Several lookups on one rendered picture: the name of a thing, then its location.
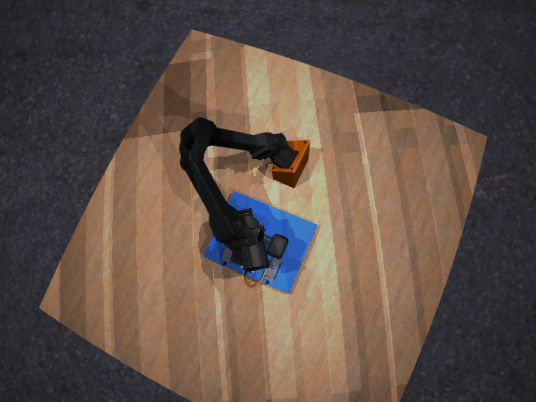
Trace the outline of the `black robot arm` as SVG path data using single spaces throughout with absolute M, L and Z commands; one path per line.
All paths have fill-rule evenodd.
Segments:
M 229 205 L 203 161 L 209 146 L 247 150 L 252 159 L 269 157 L 279 168 L 287 169 L 299 151 L 287 144 L 283 133 L 250 135 L 218 128 L 203 117 L 197 117 L 180 135 L 180 166 L 186 171 L 209 212 L 215 238 L 232 251 L 231 262 L 244 266 L 248 271 L 269 267 L 265 243 L 258 241 L 262 228 L 253 216 L 252 208 L 237 211 Z

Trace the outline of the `blue rectangular plate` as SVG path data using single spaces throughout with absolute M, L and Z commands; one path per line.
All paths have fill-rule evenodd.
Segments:
M 235 191 L 228 204 L 237 211 L 252 208 L 253 216 L 266 229 L 264 234 L 273 237 L 277 233 L 288 238 L 282 259 L 267 255 L 270 266 L 266 267 L 267 272 L 261 283 L 289 294 L 318 225 Z M 266 268 L 247 273 L 242 269 L 243 266 L 231 262 L 231 253 L 232 251 L 218 242 L 213 235 L 203 257 L 256 281 L 261 280 Z

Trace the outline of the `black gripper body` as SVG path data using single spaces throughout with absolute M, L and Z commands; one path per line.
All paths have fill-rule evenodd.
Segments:
M 279 235 L 276 233 L 275 236 L 271 237 L 271 236 L 268 236 L 266 234 L 264 234 L 265 232 L 265 228 L 264 228 L 264 225 L 261 225 L 261 228 L 262 228 L 262 234 L 260 236 L 260 238 L 258 239 L 258 241 L 260 242 L 264 242 L 266 244 L 268 244 L 269 246 L 269 250 L 268 250 L 268 254 L 269 256 L 273 257 L 273 258 L 276 258 L 278 260 L 282 259 L 283 257 L 283 254 L 286 250 L 286 247 L 288 245 L 288 238 L 282 236 L 282 235 Z M 265 239 L 265 237 L 268 239 Z M 269 241 L 269 239 L 271 241 Z

